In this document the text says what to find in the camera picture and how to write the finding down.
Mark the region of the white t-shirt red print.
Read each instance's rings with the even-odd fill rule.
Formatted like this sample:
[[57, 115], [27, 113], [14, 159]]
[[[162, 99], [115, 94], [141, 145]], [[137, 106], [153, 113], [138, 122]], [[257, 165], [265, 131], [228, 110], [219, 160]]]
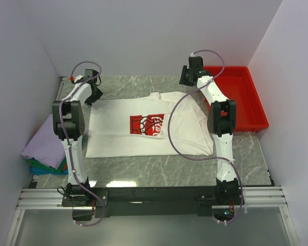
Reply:
[[98, 100], [91, 107], [86, 158], [213, 154], [207, 117], [182, 92]]

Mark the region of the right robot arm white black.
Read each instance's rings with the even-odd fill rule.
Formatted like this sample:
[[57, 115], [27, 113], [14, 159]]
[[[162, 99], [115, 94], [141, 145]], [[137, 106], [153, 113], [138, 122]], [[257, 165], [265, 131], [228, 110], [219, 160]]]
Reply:
[[191, 55], [182, 69], [180, 84], [200, 89], [209, 103], [207, 128], [212, 135], [217, 155], [217, 190], [215, 199], [227, 204], [238, 191], [238, 179], [233, 168], [233, 132], [236, 127], [236, 102], [225, 96], [210, 72], [204, 70], [203, 59]]

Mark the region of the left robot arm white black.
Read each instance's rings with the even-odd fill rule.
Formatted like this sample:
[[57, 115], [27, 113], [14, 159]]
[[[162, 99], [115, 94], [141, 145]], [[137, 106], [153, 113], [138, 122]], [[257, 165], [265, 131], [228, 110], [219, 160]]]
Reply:
[[81, 206], [92, 201], [88, 175], [85, 171], [82, 156], [82, 139], [86, 130], [83, 106], [91, 107], [103, 92], [98, 88], [100, 73], [94, 69], [86, 69], [83, 76], [71, 79], [74, 82], [72, 91], [62, 100], [52, 103], [53, 130], [64, 147], [68, 184], [82, 186], [74, 194], [74, 200]]

